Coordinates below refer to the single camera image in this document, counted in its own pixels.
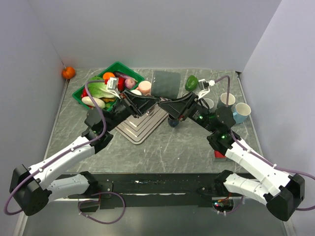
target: gray wall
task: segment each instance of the gray wall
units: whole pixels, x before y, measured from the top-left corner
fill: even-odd
[[[265,157],[313,175],[314,12],[313,0],[283,0],[241,74]],[[306,185],[302,207],[315,204],[315,182]],[[315,210],[294,213],[298,236],[314,235],[314,218]]]
[[[281,0],[29,0],[65,64],[242,71]]]
[[[63,67],[25,0],[0,1],[0,206],[14,168],[43,159],[64,80]],[[17,210],[12,201],[10,210]],[[1,235],[12,235],[17,216],[0,214]]]

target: marble countertop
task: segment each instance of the marble countertop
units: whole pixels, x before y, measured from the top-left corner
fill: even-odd
[[[62,102],[58,120],[49,143],[47,157],[69,145],[86,129],[84,119],[87,110],[72,98],[72,94],[85,81],[99,74],[101,69],[77,69],[76,76],[70,80]],[[146,80],[152,79],[152,69],[135,69]],[[231,93],[236,103],[244,102],[237,74],[233,71],[215,71],[203,69],[167,69],[181,74],[179,96],[185,91],[185,81],[194,75],[198,79],[217,79],[222,75],[231,77]],[[227,81],[211,87],[211,92],[204,98],[214,100],[226,92]],[[258,144],[253,125],[248,118],[236,125],[233,130],[238,133],[256,151]],[[219,173],[231,170],[236,173],[246,172],[232,161],[217,161],[214,151],[206,137],[210,134],[190,119],[172,128],[165,119],[156,130],[142,143],[134,145],[116,130],[110,144],[97,153],[71,167],[69,173],[89,171],[91,173]]]

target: green basket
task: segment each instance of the green basket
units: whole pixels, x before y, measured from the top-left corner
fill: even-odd
[[[120,62],[115,62],[114,64],[112,64],[110,67],[108,67],[106,70],[102,71],[99,75],[97,75],[98,77],[100,77],[101,79],[103,79],[103,75],[106,72],[114,72],[114,71],[119,71],[122,72],[126,75],[129,75],[130,77],[133,77],[136,81],[138,81],[136,83],[136,85],[132,88],[135,89],[138,87],[139,83],[141,81],[144,81],[144,78],[142,76],[140,76],[139,74],[137,74],[136,72],[134,72],[133,70],[129,69],[127,66],[125,66],[124,64],[120,63]],[[81,88],[79,88],[76,92],[74,92],[72,94],[72,97],[77,100],[78,103],[80,103],[81,105],[83,105],[86,109],[90,109],[87,105],[85,105],[82,101],[81,101],[81,94],[83,93],[83,89],[84,86],[82,86]],[[104,108],[108,111],[110,111],[113,107],[113,105],[116,103],[115,102],[109,102],[109,104],[111,105],[109,108]]]

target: blue mug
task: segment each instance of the blue mug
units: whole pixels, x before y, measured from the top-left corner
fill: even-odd
[[[251,114],[252,110],[249,105],[246,103],[240,102],[236,104],[234,112],[233,112],[233,118],[236,121],[237,124],[243,123],[247,117]]]

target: pumpkin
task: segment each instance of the pumpkin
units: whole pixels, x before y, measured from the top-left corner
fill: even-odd
[[[68,66],[65,69],[63,69],[63,77],[66,80],[73,78],[73,76],[75,76],[75,70],[73,67]]]

